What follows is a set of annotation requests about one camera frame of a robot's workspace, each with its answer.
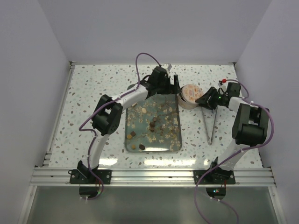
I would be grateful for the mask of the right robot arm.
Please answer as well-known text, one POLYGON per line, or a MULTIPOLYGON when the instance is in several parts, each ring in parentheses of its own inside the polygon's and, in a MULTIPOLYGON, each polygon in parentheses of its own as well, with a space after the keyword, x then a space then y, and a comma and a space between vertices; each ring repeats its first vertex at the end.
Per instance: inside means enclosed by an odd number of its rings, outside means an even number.
POLYGON ((235 184, 234 168, 243 154, 266 142, 269 112, 248 103, 240 96, 243 85, 232 79, 221 80, 219 89, 211 87, 196 103, 208 110, 219 106, 236 113, 232 141, 223 154, 211 162, 207 170, 194 170, 195 184, 235 184))

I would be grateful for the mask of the round tin container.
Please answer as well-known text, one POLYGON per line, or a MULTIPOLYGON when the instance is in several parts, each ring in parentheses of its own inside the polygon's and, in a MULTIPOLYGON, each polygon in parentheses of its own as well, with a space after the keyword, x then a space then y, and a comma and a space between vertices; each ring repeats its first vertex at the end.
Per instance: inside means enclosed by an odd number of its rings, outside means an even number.
POLYGON ((197 104, 192 104, 192 103, 186 102, 183 99, 181 93, 178 94, 178 105, 181 106, 183 109, 187 109, 187 110, 195 109, 196 107, 198 107, 197 104))

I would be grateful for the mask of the metal serving tongs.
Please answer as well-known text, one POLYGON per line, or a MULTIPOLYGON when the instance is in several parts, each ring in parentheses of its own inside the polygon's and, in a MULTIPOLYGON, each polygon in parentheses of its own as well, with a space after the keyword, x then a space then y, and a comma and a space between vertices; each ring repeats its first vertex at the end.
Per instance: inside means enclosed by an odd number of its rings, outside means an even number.
POLYGON ((218 108, 214 110, 208 110, 206 108, 201 107, 200 109, 203 117, 203 124, 206 132, 207 143, 208 145, 212 145, 218 108))

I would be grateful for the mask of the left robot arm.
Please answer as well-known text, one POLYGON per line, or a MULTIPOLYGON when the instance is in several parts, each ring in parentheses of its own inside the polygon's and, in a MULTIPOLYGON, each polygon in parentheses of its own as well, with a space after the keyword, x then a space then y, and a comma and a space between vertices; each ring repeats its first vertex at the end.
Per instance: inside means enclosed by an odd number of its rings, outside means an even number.
POLYGON ((125 118, 125 149, 130 152, 177 152, 182 147, 178 75, 157 66, 125 93, 102 95, 94 113, 83 124, 90 124, 94 138, 87 155, 70 170, 71 184, 110 184, 111 171, 99 169, 100 156, 110 135, 125 118))

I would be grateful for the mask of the silver embossed tin lid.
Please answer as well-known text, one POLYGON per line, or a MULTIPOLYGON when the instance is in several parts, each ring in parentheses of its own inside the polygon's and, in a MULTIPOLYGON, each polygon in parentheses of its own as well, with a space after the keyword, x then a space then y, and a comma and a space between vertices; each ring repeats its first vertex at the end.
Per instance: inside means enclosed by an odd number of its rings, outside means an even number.
POLYGON ((182 99, 192 105, 196 104, 196 100, 204 95, 202 89, 194 84, 187 84, 182 87, 181 96, 182 99))

